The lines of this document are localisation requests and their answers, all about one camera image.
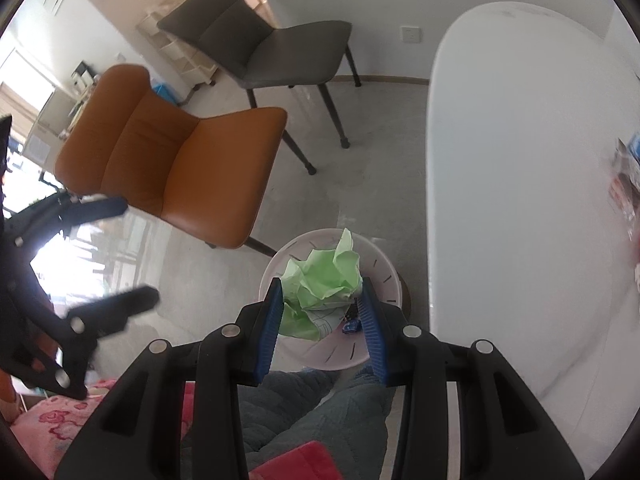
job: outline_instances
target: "gray pants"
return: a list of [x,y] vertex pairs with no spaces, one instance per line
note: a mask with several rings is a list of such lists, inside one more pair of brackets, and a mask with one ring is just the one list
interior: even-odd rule
[[[336,372],[272,372],[258,388],[238,388],[249,471],[307,442],[321,442],[345,480],[378,480],[386,452],[385,419],[394,388],[363,368],[318,406]],[[191,479],[191,438],[182,442],[182,478]]]

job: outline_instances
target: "blue basket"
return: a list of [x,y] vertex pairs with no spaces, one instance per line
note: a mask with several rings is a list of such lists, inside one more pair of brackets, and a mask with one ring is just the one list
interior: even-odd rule
[[156,94],[158,94],[165,101],[170,102],[172,105],[178,105],[177,99],[174,97],[174,94],[171,91],[169,85],[164,83],[156,85],[153,87],[153,90]]

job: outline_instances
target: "orange chair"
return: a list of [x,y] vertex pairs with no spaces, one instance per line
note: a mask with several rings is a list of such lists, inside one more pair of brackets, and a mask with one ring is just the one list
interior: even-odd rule
[[281,108],[199,119],[158,97],[146,68],[117,65],[98,83],[55,175],[78,195],[123,196],[209,245],[273,256],[250,234],[286,122]]

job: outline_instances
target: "white oval table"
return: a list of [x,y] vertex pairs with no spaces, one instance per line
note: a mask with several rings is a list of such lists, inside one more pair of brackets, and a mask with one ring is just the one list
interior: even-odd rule
[[446,33],[428,106],[431,330],[492,340],[589,477],[640,406],[638,251],[607,193],[640,83],[578,23],[501,2]]

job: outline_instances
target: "wall outlet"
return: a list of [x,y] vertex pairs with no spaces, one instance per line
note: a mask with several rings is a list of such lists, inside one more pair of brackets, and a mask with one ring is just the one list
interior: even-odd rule
[[420,43],[422,41],[422,29],[420,27],[400,27],[400,37],[403,43]]

